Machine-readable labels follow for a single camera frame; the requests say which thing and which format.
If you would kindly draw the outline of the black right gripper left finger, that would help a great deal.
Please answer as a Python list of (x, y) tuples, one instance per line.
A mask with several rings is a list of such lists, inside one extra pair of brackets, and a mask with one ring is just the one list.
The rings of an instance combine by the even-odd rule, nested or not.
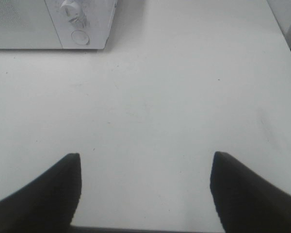
[(47, 171), (0, 200), (0, 233), (66, 233), (81, 196), (81, 159), (64, 156)]

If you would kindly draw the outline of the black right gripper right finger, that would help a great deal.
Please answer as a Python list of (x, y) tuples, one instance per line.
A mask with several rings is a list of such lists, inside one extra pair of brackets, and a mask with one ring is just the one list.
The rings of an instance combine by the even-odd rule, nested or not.
[(291, 195), (226, 152), (214, 154), (210, 191), (226, 233), (291, 233)]

